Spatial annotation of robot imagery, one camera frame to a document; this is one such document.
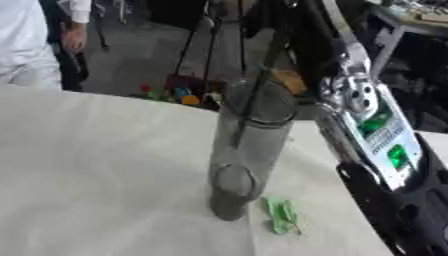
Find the glass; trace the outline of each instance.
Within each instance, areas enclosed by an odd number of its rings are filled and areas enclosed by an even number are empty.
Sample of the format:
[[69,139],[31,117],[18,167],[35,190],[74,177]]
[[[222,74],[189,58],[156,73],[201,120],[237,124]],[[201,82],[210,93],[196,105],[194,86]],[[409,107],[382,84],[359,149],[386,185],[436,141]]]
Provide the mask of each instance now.
[[219,115],[209,182],[210,207],[223,220],[243,216],[247,203],[261,194],[295,117],[294,96],[268,81],[252,98],[252,109],[243,119],[253,84],[241,80],[228,85]]

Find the white tablecloth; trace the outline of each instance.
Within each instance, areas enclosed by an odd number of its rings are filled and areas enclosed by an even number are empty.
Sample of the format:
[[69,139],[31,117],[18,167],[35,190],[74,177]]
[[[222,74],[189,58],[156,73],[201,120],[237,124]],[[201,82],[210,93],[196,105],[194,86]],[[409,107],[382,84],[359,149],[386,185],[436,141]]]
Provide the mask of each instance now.
[[[304,235],[273,235],[256,203],[249,217],[216,219],[206,182],[216,117],[1,86],[0,255],[390,255],[312,122],[293,127],[266,191],[294,202]],[[436,149],[447,141],[428,136]]]

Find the floor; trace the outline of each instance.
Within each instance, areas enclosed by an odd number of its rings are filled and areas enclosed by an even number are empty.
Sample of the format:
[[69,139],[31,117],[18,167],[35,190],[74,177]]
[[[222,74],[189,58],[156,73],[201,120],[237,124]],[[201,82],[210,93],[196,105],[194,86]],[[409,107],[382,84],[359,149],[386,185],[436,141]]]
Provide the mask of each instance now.
[[[230,10],[227,20],[236,18],[235,0],[226,0]],[[142,3],[135,3],[127,24],[118,22],[117,9],[109,6],[104,30],[110,51],[102,51],[95,30],[90,29],[86,49],[90,77],[84,90],[118,96],[129,96],[140,91],[140,85],[161,88],[166,76],[173,72],[188,31],[146,21]],[[210,79],[232,81],[241,77],[238,26],[223,25],[218,35],[211,66]],[[272,32],[265,31],[247,41],[246,60],[249,76],[259,67]],[[201,77],[209,45],[207,24],[201,24],[190,51],[181,68],[183,74]]]

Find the white shirt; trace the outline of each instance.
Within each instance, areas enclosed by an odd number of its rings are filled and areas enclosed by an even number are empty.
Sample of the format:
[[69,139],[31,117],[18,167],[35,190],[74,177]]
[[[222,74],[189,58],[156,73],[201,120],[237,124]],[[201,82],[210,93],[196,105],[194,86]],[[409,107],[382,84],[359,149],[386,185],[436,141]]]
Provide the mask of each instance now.
[[[71,0],[72,20],[87,23],[90,4]],[[0,69],[27,63],[44,49],[47,35],[39,0],[0,0]]]

